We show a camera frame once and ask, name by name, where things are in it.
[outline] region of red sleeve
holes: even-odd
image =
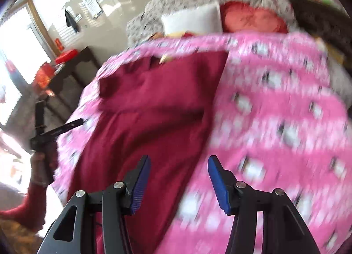
[[[0,211],[4,219],[14,220],[33,232],[43,228],[46,213],[46,187],[29,184],[24,202],[13,209]]]

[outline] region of pink bedspread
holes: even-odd
[[[213,154],[255,189],[284,189],[321,253],[334,253],[351,235],[352,147],[346,110],[329,89],[326,55],[305,34],[241,32],[160,39],[111,57],[71,116],[70,121],[84,118],[85,124],[58,139],[60,167],[54,189],[66,199],[74,167],[94,131],[98,78],[144,56],[206,50],[229,51],[214,103],[214,128],[157,253],[225,253],[233,217],[220,209],[211,185],[207,159]],[[289,139],[281,134],[282,126],[290,129]],[[262,231],[263,215],[258,213],[259,253]]]

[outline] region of red pillow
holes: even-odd
[[[220,7],[224,32],[251,30],[258,32],[288,33],[282,18],[269,9],[253,8],[240,1],[229,1]]]

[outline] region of maroon fabric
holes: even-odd
[[[0,211],[0,217],[14,220],[27,229],[37,232],[43,228],[46,212],[46,187],[29,184],[28,194],[20,206]]]
[[[102,114],[69,189],[100,191],[142,157],[151,172],[141,208],[126,217],[134,253],[153,253],[163,238],[212,126],[212,104],[228,53],[194,53],[163,65],[148,57],[100,80]],[[98,229],[98,253],[103,253]]]

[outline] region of metal screw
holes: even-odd
[[[76,192],[76,196],[77,196],[77,197],[82,197],[82,196],[85,195],[85,193],[86,193],[85,191],[80,190],[80,191],[77,191],[77,192]]]
[[[114,183],[114,188],[115,189],[120,189],[124,186],[124,183],[122,181],[117,181]]]
[[[278,196],[283,196],[284,193],[285,192],[282,189],[275,189],[275,194],[277,194]]]
[[[236,183],[236,186],[240,189],[244,189],[246,187],[246,183],[240,180]]]

